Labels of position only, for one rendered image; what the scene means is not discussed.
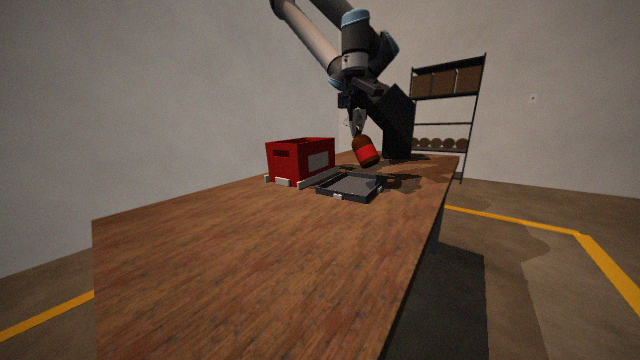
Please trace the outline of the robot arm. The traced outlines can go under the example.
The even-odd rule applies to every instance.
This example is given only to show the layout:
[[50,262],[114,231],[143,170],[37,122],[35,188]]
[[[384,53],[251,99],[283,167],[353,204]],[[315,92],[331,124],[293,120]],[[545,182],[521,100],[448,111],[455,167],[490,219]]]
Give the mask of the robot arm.
[[363,78],[352,77],[351,85],[367,93],[368,110],[390,89],[377,78],[399,53],[399,47],[386,30],[381,32],[370,26],[367,9],[354,9],[347,0],[309,0],[341,31],[340,55],[295,0],[269,1],[274,14],[280,20],[284,17],[284,21],[326,70],[330,76],[328,82],[334,88],[344,92],[341,75],[345,71],[365,70]]

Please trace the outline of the dark red open crate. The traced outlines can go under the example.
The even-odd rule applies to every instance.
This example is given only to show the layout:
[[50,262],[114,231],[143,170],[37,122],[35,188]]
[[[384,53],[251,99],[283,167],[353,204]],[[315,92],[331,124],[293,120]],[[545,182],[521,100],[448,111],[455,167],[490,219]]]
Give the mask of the dark red open crate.
[[297,187],[297,182],[335,167],[335,145],[328,137],[266,142],[265,147],[270,182],[280,177]]

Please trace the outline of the brown bottle with red label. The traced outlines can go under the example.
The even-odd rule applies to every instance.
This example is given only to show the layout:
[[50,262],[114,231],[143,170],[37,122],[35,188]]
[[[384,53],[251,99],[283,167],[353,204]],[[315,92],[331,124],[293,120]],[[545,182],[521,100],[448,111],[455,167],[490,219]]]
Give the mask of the brown bottle with red label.
[[352,140],[352,149],[361,168],[369,168],[380,162],[380,157],[370,139],[365,134],[360,134],[356,127],[356,135]]

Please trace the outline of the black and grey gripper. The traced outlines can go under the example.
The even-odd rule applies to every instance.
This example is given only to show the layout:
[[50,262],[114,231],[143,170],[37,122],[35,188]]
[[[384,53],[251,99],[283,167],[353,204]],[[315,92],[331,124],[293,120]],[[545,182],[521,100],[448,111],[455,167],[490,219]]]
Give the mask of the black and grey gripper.
[[[356,126],[359,127],[359,132],[362,134],[362,130],[368,115],[368,100],[367,94],[351,85],[352,77],[365,76],[365,70],[354,69],[344,72],[341,76],[341,80],[344,80],[344,92],[338,93],[338,108],[347,109],[348,116],[344,119],[343,123],[350,127],[352,137],[356,135]],[[349,91],[350,92],[345,92]],[[347,105],[348,104],[348,105]],[[356,108],[360,108],[357,109]]]

